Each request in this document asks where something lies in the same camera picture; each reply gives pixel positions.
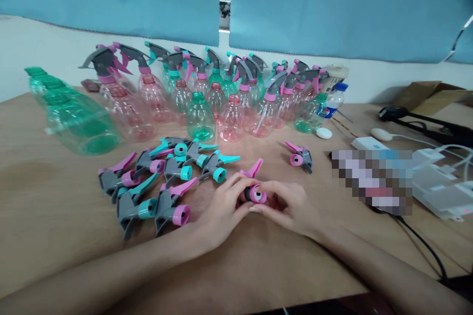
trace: clear plastic bottle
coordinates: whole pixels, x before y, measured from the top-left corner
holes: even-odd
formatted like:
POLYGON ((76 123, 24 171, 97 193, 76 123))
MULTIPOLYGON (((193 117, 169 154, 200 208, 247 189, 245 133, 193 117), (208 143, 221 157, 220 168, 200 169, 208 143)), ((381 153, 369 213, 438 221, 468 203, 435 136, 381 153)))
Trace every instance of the clear plastic bottle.
POLYGON ((300 109, 294 120, 294 127, 302 133, 312 133, 319 128, 327 115, 327 94, 320 93, 317 97, 300 109))
POLYGON ((217 124, 219 124, 218 119, 220 113, 222 112, 222 108, 225 103, 228 102, 227 97, 222 91, 220 83, 214 82, 212 84, 210 91, 205 96, 205 100, 210 104, 210 107, 212 107, 215 120, 217 121, 217 124))
POLYGON ((116 81, 102 83, 101 91, 102 88, 107 90, 107 96, 102 96, 104 107, 125 139, 130 142, 144 142, 156 135, 150 114, 141 101, 130 95, 116 81))
POLYGON ((327 98, 327 109, 328 113, 325 116, 326 119, 332 118, 335 111, 337 111, 345 102, 345 96, 343 93, 348 88, 345 83, 338 83, 335 85, 335 91, 332 91, 327 98))
POLYGON ((175 84, 176 88, 171 95, 171 108, 174 111, 177 123, 185 126, 187 111, 192 100, 192 92, 184 80, 177 80, 175 84))
POLYGON ((207 141, 215 135, 215 116, 203 93, 193 93, 186 117, 187 132, 191 139, 207 141))
POLYGON ((219 137, 223 141, 235 143, 245 133, 244 112, 237 95, 231 95, 218 119, 219 137))
POLYGON ((71 101, 64 94, 46 94, 48 132, 76 154, 105 154, 120 141, 109 120, 71 101))
POLYGON ((208 91, 210 90, 210 84, 208 83, 207 78, 199 79, 194 84, 194 92, 201 92, 203 95, 207 95, 208 91))
POLYGON ((152 120, 156 123, 167 123, 173 119, 174 114, 168 102, 168 93, 158 81, 153 74, 142 74, 139 79, 139 94, 152 120))

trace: teal nozzle cap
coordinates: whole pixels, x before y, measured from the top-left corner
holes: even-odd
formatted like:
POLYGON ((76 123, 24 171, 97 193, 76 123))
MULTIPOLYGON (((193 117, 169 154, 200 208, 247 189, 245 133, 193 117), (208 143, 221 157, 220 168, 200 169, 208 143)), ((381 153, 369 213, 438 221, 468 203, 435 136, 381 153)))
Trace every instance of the teal nozzle cap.
POLYGON ((174 153, 176 156, 185 156, 187 153, 187 145, 183 143, 177 144, 174 148, 174 153))
POLYGON ((140 219, 154 218, 158 207, 158 201, 155 198, 150 198, 141 202, 138 207, 138 216, 140 219))
POLYGON ((196 161, 198 167, 203 168, 204 165, 207 163, 209 157, 207 155, 201 154, 196 161))
POLYGON ((227 177, 227 171, 223 167, 219 167, 218 169, 215 170, 213 173, 213 179, 217 183, 222 183, 223 180, 227 177))
POLYGON ((192 177, 192 166, 184 166, 181 168, 181 180, 189 181, 192 177))

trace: bottle label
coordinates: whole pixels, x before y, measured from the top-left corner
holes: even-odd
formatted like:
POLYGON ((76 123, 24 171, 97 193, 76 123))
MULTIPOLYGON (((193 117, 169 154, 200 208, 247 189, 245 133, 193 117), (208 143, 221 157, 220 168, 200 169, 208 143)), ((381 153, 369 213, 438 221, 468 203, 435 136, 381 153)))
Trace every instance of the bottle label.
POLYGON ((327 113, 327 115, 325 116, 325 118, 327 118, 327 119, 332 118, 332 116, 334 115, 334 113, 335 113, 336 110, 337 110, 336 108, 327 107, 327 111, 329 111, 329 112, 327 113))

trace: white device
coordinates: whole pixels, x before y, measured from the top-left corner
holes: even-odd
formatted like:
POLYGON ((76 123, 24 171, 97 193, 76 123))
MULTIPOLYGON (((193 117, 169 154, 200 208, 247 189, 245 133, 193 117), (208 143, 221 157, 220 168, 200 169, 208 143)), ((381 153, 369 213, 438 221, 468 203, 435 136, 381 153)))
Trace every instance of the white device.
POLYGON ((390 150, 386 145, 373 137, 360 137, 351 142, 357 150, 390 150))

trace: wooden table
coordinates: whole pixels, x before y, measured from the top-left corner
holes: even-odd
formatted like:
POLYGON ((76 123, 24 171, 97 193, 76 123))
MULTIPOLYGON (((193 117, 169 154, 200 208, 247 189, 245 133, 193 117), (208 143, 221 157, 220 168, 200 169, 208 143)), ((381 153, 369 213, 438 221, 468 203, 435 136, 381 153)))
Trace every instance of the wooden table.
MULTIPOLYGON (((428 140, 394 123, 377 120, 380 107, 347 104, 336 117, 360 136, 379 126, 392 133, 428 140)), ((473 108, 450 105, 438 117, 472 126, 473 108)), ((145 220, 124 242, 115 206, 99 187, 97 171, 112 166, 131 151, 157 146, 161 136, 187 136, 174 123, 160 127, 158 136, 141 144, 123 143, 98 157, 75 155, 44 133, 45 113, 30 94, 0 104, 0 297, 47 275, 131 247, 154 236, 145 220)), ((261 180, 297 182, 322 213, 339 220, 360 237, 411 264, 433 278, 438 266, 427 249, 387 215, 372 212, 349 191, 336 187, 327 152, 351 149, 351 135, 335 122, 325 123, 334 136, 322 140, 291 126, 269 138, 245 136, 236 144, 219 141, 225 155, 241 160, 225 166, 229 174, 247 170, 257 158, 264 164, 261 180), (308 146, 314 173, 289 164, 289 140, 308 146)), ((392 149, 419 149, 423 144, 402 138, 386 143, 392 149)), ((200 169, 194 168, 194 176, 200 169)), ((150 195, 156 196, 162 180, 150 195)), ((216 184, 207 179, 187 192, 191 221, 205 209, 216 184)), ((449 277, 472 269, 472 218, 464 223, 442 221, 414 202, 406 221, 442 259, 449 277)), ((123 300, 112 313, 247 314, 366 292, 367 288, 323 248, 282 229, 261 215, 248 215, 218 249, 178 266, 123 300)))

